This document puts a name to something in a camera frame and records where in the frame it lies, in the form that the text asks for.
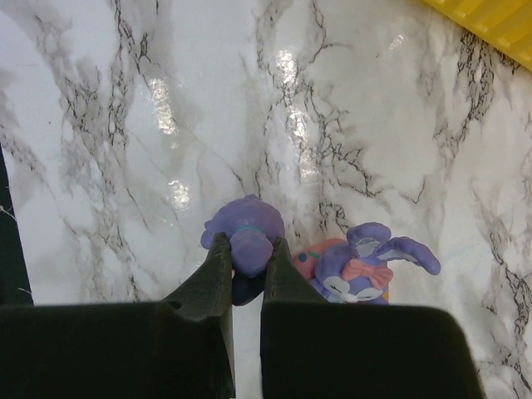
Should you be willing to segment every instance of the pink bow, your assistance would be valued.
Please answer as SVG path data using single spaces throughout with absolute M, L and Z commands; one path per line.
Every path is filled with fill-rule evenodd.
M 392 280 L 393 272 L 386 266 L 373 267 L 358 259 L 351 259 L 343 268 L 342 279 L 349 281 L 360 276 L 368 277 L 376 289 L 383 289 Z

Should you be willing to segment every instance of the purple bunny figurine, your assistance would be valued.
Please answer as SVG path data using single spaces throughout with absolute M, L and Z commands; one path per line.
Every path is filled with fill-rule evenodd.
M 266 269 L 275 239 L 284 238 L 284 222 L 272 205 L 247 195 L 229 202 L 205 223 L 203 248 L 210 248 L 216 233 L 228 236 L 234 268 L 251 278 Z
M 391 236 L 390 229 L 379 223 L 350 228 L 347 241 L 320 256 L 310 283 L 329 302 L 388 304 L 382 296 L 393 277 L 388 261 L 405 259 L 429 274 L 440 272 L 440 262 L 425 245 Z

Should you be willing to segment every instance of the bunny face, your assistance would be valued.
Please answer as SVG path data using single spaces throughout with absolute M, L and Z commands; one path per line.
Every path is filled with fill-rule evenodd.
M 312 284 L 330 302 L 387 303 L 380 298 L 392 280 L 387 261 L 403 259 L 438 274 L 440 262 L 423 244 L 407 237 L 391 239 L 388 227 L 361 224 L 347 231 L 347 242 L 328 248 L 319 258 Z
M 318 260 L 316 280 L 328 291 L 330 302 L 357 303 L 381 297 L 387 286 L 375 287 L 369 277 L 359 275 L 346 277 L 347 263 L 352 260 L 352 252 L 345 241 L 329 248 Z

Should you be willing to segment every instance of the toy figurine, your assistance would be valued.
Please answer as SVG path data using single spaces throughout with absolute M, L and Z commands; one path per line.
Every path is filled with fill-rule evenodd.
M 294 264 L 329 302 L 388 304 L 388 284 L 393 277 L 388 261 L 404 259 L 432 275 L 441 270 L 425 245 L 391 236 L 383 224 L 361 224 L 347 231 L 347 241 L 314 245 L 296 255 Z
M 233 260 L 233 304 L 244 305 L 264 289 L 265 270 L 284 221 L 272 205 L 247 195 L 222 207 L 205 223 L 201 245 L 209 249 L 216 233 L 225 233 Z

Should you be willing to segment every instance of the teal band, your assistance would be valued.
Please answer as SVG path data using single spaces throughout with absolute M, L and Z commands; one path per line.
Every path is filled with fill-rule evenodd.
M 246 224 L 245 226 L 240 226 L 236 229 L 235 233 L 238 233 L 239 231 L 245 231 L 245 230 L 257 230 L 259 232 L 261 232 L 262 234 L 266 235 L 266 233 L 259 229 L 257 226 L 253 226 L 251 224 Z

